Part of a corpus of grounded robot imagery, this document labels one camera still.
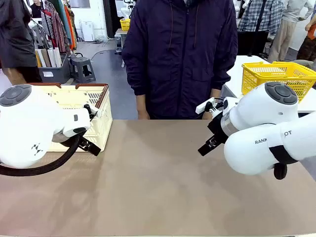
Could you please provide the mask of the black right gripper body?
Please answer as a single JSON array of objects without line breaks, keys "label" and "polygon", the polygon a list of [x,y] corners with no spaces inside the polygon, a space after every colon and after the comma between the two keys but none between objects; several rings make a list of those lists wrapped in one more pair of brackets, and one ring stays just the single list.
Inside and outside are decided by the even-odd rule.
[{"label": "black right gripper body", "polygon": [[220,144],[224,144],[226,142],[226,134],[221,127],[222,117],[223,114],[218,114],[207,126],[213,133],[213,136],[209,139],[211,146],[219,146]]}]

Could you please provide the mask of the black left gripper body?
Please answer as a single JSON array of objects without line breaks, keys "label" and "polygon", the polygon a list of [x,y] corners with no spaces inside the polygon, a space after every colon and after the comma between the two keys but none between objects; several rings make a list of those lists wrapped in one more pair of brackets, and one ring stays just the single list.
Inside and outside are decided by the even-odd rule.
[{"label": "black left gripper body", "polygon": [[84,138],[82,135],[79,136],[79,148],[80,149],[90,148],[90,141]]}]

